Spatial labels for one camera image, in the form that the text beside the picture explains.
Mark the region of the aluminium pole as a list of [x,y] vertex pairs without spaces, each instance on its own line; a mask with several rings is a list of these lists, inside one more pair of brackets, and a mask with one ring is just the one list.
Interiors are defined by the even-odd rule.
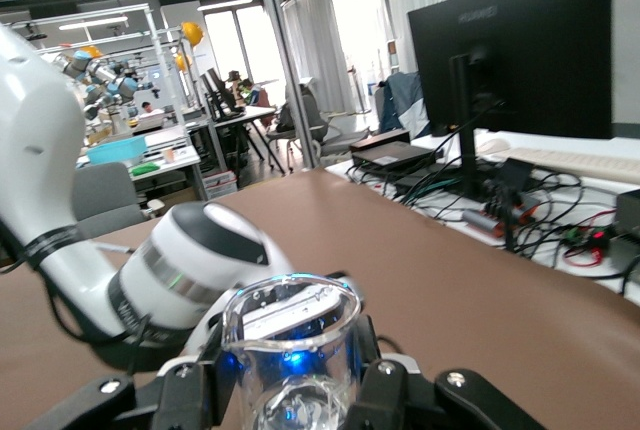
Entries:
[[276,44],[278,46],[281,65],[286,81],[287,102],[296,133],[301,145],[304,166],[307,170],[318,167],[318,158],[313,146],[314,140],[308,124],[302,93],[299,87],[298,74],[293,60],[292,49],[287,32],[287,25],[282,10],[281,0],[263,0],[270,17]]

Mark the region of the blue white jacket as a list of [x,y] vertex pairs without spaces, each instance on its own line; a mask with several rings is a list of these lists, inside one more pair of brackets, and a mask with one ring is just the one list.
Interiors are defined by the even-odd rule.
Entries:
[[379,131],[407,130],[411,139],[431,133],[431,124],[417,72],[398,72],[389,76],[380,87],[382,109]]

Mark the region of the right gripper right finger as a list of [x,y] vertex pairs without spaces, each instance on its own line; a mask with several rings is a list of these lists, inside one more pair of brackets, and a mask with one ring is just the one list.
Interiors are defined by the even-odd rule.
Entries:
[[355,344],[360,386],[342,430],[546,430],[475,371],[445,370],[429,381],[412,357],[382,354],[368,315],[357,320]]

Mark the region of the brown table mat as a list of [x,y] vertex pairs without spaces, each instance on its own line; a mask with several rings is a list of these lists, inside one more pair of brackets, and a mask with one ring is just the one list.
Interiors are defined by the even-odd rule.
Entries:
[[25,263],[0,275],[0,430],[21,430],[109,365],[154,370],[205,334],[222,294],[274,275],[347,273],[375,328],[428,375],[471,369],[548,430],[640,430],[640,307],[312,170],[119,236],[152,237],[162,277],[114,264],[76,227],[70,173],[0,178]]

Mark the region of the grey office chair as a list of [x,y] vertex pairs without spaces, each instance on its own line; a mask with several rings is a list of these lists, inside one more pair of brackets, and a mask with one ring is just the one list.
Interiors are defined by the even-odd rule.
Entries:
[[87,238],[146,220],[129,171],[121,162],[78,169],[74,176],[72,206],[77,226]]

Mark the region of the white keyboard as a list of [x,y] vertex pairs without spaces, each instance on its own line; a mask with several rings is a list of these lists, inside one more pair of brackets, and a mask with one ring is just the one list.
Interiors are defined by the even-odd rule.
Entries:
[[493,153],[491,157],[515,158],[581,177],[640,185],[638,159],[531,148],[511,148]]

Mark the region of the grey swivel chair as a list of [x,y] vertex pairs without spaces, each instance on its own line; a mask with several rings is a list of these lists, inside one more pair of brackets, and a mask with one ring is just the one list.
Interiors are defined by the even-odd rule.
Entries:
[[[345,131],[332,124],[328,117],[321,114],[311,90],[304,84],[300,84],[299,87],[312,137],[312,150],[321,166],[333,165],[344,160],[352,145],[371,136],[369,128]],[[269,150],[272,149],[273,142],[284,141],[286,143],[286,166],[290,171],[293,171],[290,157],[291,149],[296,147],[302,151],[302,147],[288,103],[281,107],[276,125],[267,131],[265,138]]]

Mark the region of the white curtain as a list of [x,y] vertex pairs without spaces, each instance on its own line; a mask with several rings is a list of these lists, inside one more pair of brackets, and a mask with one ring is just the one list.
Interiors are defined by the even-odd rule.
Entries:
[[323,112],[353,113],[355,104],[332,0],[287,0],[283,5],[298,76],[311,80]]

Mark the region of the black computer monitor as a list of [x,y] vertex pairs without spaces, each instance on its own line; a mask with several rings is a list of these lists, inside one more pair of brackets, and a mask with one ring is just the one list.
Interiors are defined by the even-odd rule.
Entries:
[[609,139],[612,0],[447,0],[408,15],[428,119],[455,128],[481,194],[476,129]]

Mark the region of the clear glass beaker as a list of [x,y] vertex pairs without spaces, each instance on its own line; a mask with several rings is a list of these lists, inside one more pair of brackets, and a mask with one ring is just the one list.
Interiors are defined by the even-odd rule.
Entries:
[[341,430],[359,388],[355,327],[361,302],[329,331],[302,340],[240,340],[222,315],[221,346],[236,362],[243,430]]

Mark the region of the blue jointed grey robot arm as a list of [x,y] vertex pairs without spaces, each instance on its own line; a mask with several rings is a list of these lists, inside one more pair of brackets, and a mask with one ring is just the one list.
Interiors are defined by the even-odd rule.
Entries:
[[159,89],[153,83],[140,83],[124,70],[117,73],[112,65],[87,51],[77,50],[73,55],[58,54],[53,65],[75,81],[87,82],[83,112],[86,120],[93,120],[100,110],[120,106],[134,100],[138,91],[150,90],[154,97]]

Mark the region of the red white cardboard box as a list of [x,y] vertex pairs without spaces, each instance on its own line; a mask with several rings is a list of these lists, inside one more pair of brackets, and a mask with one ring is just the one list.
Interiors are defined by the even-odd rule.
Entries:
[[216,199],[238,191],[237,175],[231,170],[203,174],[202,181],[208,200]]

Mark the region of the seated person dark clothes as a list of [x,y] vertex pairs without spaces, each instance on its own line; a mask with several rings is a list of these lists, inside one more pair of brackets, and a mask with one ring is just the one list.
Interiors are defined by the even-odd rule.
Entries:
[[244,79],[238,84],[247,106],[269,107],[268,94],[260,85],[250,79]]

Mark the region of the black electronics box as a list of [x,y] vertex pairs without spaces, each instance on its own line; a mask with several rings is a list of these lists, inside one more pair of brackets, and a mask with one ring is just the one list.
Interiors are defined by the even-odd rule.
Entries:
[[411,144],[408,130],[392,130],[352,144],[351,159],[355,165],[372,165],[382,170],[408,168],[412,164],[432,164],[433,150]]

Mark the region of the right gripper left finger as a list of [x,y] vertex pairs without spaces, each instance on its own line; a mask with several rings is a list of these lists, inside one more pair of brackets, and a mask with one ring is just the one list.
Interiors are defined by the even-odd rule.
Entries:
[[100,377],[22,430],[211,430],[223,422],[235,386],[222,330],[217,322],[193,362],[172,364],[140,388],[128,375]]

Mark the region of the blue plastic bin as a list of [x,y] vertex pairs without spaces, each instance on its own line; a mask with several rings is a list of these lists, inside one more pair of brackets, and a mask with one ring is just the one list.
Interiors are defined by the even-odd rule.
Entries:
[[92,165],[121,162],[127,167],[131,167],[142,162],[146,151],[145,138],[134,136],[90,148],[87,150],[86,156]]

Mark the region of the grey orange USB hub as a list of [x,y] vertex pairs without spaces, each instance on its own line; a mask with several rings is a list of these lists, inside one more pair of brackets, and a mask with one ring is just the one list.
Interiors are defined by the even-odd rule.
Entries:
[[520,205],[509,208],[510,217],[507,217],[507,206],[504,203],[487,204],[482,210],[466,209],[462,212],[462,220],[476,230],[490,236],[504,237],[506,230],[515,231],[534,221],[534,213],[541,205],[537,199],[523,201]]

